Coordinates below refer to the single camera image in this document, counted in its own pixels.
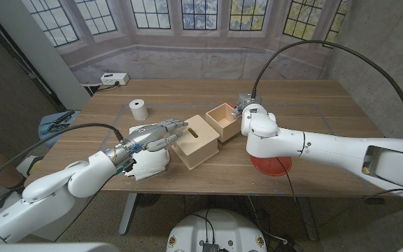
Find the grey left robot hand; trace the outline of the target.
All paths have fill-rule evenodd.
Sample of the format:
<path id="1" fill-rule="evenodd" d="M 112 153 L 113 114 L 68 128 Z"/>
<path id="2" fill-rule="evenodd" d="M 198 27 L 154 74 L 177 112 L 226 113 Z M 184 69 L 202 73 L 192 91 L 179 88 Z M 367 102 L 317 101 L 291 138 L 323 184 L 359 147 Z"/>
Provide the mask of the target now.
<path id="1" fill-rule="evenodd" d="M 188 123 L 180 119 L 167 119 L 134 130 L 120 144 L 129 153 L 159 151 L 183 135 L 181 131 L 174 133 L 175 129 L 186 126 Z"/>

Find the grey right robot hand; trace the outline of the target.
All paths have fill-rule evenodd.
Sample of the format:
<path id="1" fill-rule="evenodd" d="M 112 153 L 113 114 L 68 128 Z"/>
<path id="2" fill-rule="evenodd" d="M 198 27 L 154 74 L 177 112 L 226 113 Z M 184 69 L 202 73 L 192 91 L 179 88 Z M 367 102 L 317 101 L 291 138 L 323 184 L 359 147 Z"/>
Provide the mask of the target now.
<path id="1" fill-rule="evenodd" d="M 262 104 L 262 98 L 259 95 L 256 95 L 255 98 L 252 98 L 251 93 L 240 92 L 236 98 L 236 105 L 234 106 L 234 110 L 232 111 L 232 115 L 235 118 L 241 117 L 243 110 L 250 104 Z"/>

